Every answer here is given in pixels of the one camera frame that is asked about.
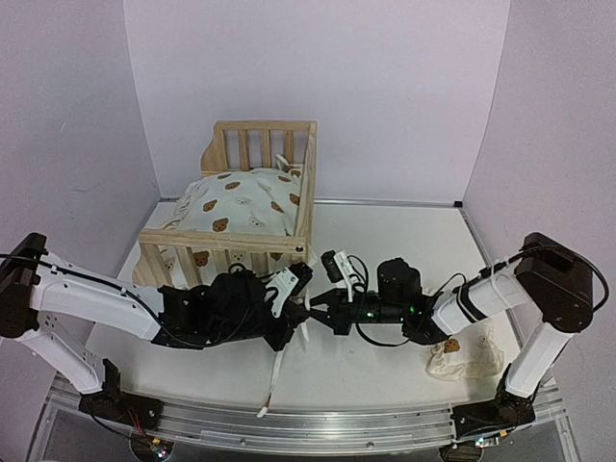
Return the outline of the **bear print cream cushion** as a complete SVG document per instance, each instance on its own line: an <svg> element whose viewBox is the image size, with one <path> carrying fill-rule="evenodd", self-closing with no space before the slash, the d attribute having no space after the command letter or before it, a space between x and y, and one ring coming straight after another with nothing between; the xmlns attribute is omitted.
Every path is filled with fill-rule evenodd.
<svg viewBox="0 0 616 462"><path fill-rule="evenodd" d="M299 219L304 172L304 165L291 164L278 154L274 167L226 170L196 180L188 185L161 229L291 237ZM204 284L212 283L221 272L242 268L269 281L292 262L291 256L281 252L230 249L222 253L218 264L214 251L202 245L192 246L189 255Z"/></svg>

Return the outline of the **wooden pet bed frame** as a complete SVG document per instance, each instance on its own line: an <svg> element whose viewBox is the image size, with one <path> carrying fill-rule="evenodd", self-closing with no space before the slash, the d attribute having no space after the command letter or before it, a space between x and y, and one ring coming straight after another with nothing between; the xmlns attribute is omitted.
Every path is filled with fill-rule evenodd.
<svg viewBox="0 0 616 462"><path fill-rule="evenodd" d="M230 171L274 167L280 154L291 164L305 166L301 205L291 237L215 234L196 231L164 231L144 228L138 236L139 259L132 280L143 286L188 289L204 284L196 275L189 251L202 245L214 251L219 264L222 253L243 249L252 253L268 250L292 257L292 263L310 264L317 176L317 124L314 121L219 121L213 138L202 154L200 179Z"/></svg>

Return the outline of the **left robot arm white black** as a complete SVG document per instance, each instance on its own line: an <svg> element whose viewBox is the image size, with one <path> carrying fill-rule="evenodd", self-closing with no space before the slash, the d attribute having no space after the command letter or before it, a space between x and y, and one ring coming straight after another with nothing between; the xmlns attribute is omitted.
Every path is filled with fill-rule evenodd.
<svg viewBox="0 0 616 462"><path fill-rule="evenodd" d="M209 285L154 288L77 269L48 252L46 241L31 233L1 257L1 336L42 357L110 421L129 412L120 372L72 338L61 315L197 351L254 338L280 351L307 318L295 302L313 276L303 262L269 278L235 264Z"/></svg>

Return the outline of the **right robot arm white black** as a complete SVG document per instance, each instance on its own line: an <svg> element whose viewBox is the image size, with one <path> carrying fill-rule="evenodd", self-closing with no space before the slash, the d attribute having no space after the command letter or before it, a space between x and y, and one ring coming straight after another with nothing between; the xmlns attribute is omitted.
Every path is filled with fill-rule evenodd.
<svg viewBox="0 0 616 462"><path fill-rule="evenodd" d="M429 295L418 269L401 258L387 260L377 267L374 290L362 274L345 289L313 297L310 316L336 335L364 324L398 324L407 342L432 346L502 312L534 309L539 320L508 366L504 390L484 407L490 424L505 426L522 411L522 398L534 394L564 347L603 306L594 298L594 286L604 282L603 275L572 249L531 233L513 256L473 278L457 277L459 285L442 286Z"/></svg>

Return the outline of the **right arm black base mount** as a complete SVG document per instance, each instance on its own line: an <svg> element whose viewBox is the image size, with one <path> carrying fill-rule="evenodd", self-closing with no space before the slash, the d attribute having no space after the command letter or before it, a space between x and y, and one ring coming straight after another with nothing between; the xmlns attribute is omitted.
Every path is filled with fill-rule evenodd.
<svg viewBox="0 0 616 462"><path fill-rule="evenodd" d="M510 393L505 385L510 369L511 366L506 368L492 399L460 404L452 408L450 418L453 422L456 443L479 437L492 437L502 431L510 432L521 425L535 421L533 403L539 390L539 383L535 384L528 396Z"/></svg>

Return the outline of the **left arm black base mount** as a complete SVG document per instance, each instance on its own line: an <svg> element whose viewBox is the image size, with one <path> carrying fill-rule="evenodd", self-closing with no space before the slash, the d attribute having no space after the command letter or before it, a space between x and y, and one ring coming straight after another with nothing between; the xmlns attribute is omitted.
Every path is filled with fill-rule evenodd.
<svg viewBox="0 0 616 462"><path fill-rule="evenodd" d="M139 433L156 430L162 416L163 402L157 398L124 392L121 389L119 369L108 359L104 359L102 365L102 389L81 395L79 411L98 422L130 425Z"/></svg>

